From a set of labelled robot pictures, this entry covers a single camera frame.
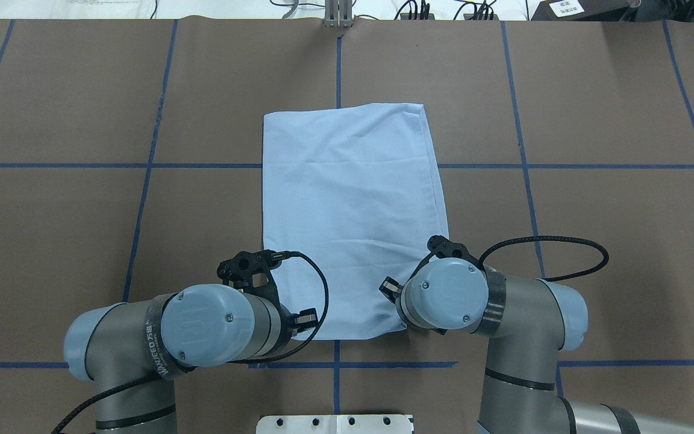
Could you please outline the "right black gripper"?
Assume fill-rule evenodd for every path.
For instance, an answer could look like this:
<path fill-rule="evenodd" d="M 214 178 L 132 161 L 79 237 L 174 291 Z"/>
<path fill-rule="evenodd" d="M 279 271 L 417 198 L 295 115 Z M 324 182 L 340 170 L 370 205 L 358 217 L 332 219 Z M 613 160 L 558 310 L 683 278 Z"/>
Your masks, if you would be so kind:
<path fill-rule="evenodd" d="M 399 314 L 482 314 L 485 272 L 463 244 L 441 234 L 430 237 L 428 253 L 400 281 L 386 277 L 380 293 Z"/>

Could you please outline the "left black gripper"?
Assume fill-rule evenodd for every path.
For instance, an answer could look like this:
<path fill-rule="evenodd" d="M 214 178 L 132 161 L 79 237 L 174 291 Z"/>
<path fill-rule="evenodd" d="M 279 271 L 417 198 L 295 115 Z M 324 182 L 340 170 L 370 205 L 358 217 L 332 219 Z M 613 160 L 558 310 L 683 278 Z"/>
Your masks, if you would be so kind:
<path fill-rule="evenodd" d="M 298 332 L 305 332 L 319 324 L 316 308 L 301 310 L 293 316 L 280 302 L 272 270 L 292 257 L 293 253 L 289 251 L 240 251 L 236 256 L 220 262 L 217 267 L 217 277 L 224 285 L 271 302 L 289 337 L 295 337 Z"/>

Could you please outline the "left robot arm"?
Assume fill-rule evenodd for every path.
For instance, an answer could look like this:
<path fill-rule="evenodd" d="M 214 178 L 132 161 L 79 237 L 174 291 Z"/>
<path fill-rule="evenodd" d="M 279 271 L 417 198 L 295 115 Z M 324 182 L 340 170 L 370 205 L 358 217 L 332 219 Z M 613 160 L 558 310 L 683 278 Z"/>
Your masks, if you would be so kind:
<path fill-rule="evenodd" d="M 272 270 L 303 259 L 320 278 L 322 310 L 292 312 Z M 278 362 L 316 337 L 330 307 L 322 270 L 298 251 L 242 251 L 217 267 L 219 283 L 196 284 L 74 319 L 63 344 L 70 373 L 95 393 L 52 430 L 97 404 L 96 433 L 176 433 L 175 382 L 198 368 Z"/>

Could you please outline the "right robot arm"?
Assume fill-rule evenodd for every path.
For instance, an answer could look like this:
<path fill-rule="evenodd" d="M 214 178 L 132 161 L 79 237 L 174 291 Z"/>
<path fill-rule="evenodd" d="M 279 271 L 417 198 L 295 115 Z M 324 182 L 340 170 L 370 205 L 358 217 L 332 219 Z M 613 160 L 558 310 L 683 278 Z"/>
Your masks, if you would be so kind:
<path fill-rule="evenodd" d="M 496 250 L 535 242 L 588 245 L 601 253 L 601 261 L 551 278 L 505 275 L 487 264 Z M 586 300 L 563 281 L 606 266 L 603 245 L 543 234 L 504 240 L 475 257 L 465 245 L 435 234 L 427 247 L 405 282 L 386 277 L 379 289 L 408 326 L 488 339 L 480 433 L 694 433 L 688 423 L 570 401 L 557 392 L 558 355 L 581 346 L 589 329 Z"/>

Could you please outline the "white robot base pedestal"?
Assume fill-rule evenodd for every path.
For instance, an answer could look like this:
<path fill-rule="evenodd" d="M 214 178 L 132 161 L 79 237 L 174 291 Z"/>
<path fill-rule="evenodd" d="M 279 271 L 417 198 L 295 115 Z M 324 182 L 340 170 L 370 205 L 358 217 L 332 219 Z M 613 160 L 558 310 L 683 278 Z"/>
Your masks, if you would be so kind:
<path fill-rule="evenodd" d="M 414 433 L 412 415 L 268 415 L 256 433 Z"/>

